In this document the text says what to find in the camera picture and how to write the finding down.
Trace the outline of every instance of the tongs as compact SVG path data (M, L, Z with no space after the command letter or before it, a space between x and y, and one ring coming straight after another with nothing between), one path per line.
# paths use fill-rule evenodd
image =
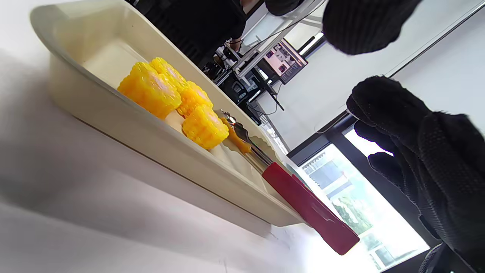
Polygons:
M262 177L322 236L335 252L344 255L359 242L360 239L357 234L325 206L295 175L290 176L254 144L242 124L223 110L215 112L236 133L238 139L230 136L231 141L235 142L234 144L243 154L250 152L256 155L266 167L265 170L260 171Z

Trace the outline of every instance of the table surface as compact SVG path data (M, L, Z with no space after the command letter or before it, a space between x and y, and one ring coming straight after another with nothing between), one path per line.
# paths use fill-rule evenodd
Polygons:
M49 3L0 10L1 272L357 271L354 250L338 256L304 224L271 226L56 107L29 21Z

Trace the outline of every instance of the gloved hand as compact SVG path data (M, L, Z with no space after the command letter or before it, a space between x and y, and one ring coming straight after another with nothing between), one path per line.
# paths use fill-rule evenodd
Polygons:
M476 270L485 260L485 141L465 115L432 112L391 79L354 87L356 133L386 153L371 167L398 187L439 237Z

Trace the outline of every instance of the computer monitor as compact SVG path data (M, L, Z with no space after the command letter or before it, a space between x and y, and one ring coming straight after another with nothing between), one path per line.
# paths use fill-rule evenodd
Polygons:
M295 48L285 39L266 53L264 60L284 85L308 64L305 58L298 54Z

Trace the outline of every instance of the red tong handle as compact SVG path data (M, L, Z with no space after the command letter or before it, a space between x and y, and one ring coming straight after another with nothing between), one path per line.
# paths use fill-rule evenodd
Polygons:
M357 234L342 222L296 177L290 176L277 163L271 164L263 178L322 236L340 255L359 241Z

